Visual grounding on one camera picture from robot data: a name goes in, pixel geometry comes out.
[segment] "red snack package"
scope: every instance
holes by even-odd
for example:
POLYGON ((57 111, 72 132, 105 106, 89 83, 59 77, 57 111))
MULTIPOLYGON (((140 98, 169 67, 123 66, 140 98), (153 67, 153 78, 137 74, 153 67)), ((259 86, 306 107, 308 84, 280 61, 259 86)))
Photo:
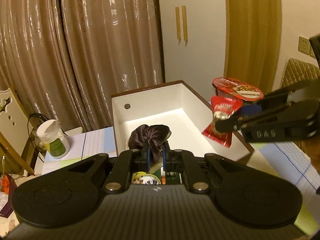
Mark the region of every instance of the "red snack package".
POLYGON ((223 146, 229 148, 231 145, 232 132, 219 133, 215 129, 215 123, 217 120, 228 119, 234 112, 236 112, 242 106, 242 101, 225 97, 212 97, 212 123, 202 132, 204 136, 207 136, 211 140, 214 140, 223 146))

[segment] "table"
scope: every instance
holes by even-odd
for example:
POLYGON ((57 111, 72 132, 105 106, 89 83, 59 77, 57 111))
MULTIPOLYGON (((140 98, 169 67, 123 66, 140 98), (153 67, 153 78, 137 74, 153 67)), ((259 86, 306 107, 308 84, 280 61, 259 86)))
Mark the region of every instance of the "table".
MULTIPOLYGON (((68 142, 71 148, 65 157, 57 160, 46 155, 42 174, 98 153, 116 156, 113 127, 70 136, 68 142)), ((320 186, 320 176, 311 166, 310 159, 292 142, 256 143, 252 146, 255 152, 247 165, 296 185, 304 196, 304 205, 296 225, 307 234, 315 232, 320 225, 320 196, 315 193, 320 186)))

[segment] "red lid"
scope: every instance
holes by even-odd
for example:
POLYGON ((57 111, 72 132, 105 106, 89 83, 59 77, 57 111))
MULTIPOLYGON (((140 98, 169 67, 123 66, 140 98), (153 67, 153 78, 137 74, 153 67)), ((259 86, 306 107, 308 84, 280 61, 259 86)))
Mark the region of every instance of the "red lid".
POLYGON ((233 97, 240 100, 252 102, 252 101, 257 101, 263 98, 263 93, 259 88, 256 88, 247 83, 243 83, 234 78, 227 78, 227 77, 215 78, 212 81, 212 85, 216 89, 226 94, 230 94, 233 97))

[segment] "gold curtain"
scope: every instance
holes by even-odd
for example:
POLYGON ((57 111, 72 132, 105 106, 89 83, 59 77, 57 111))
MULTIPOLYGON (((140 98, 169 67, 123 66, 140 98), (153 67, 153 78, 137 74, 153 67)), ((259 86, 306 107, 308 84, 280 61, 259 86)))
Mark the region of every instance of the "gold curtain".
POLYGON ((281 39, 281 0, 226 0, 225 76, 270 92, 281 39))
POLYGON ((111 94, 161 76, 153 0, 0 0, 0 90, 28 113, 100 129, 111 94))

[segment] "white plastic container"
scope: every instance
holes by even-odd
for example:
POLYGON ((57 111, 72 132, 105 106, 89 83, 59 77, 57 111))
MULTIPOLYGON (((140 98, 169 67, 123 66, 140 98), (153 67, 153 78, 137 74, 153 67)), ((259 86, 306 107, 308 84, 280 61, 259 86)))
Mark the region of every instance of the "white plastic container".
POLYGON ((37 136, 55 159, 66 156, 70 150, 67 138, 57 120, 51 119, 41 124, 37 129, 37 136))

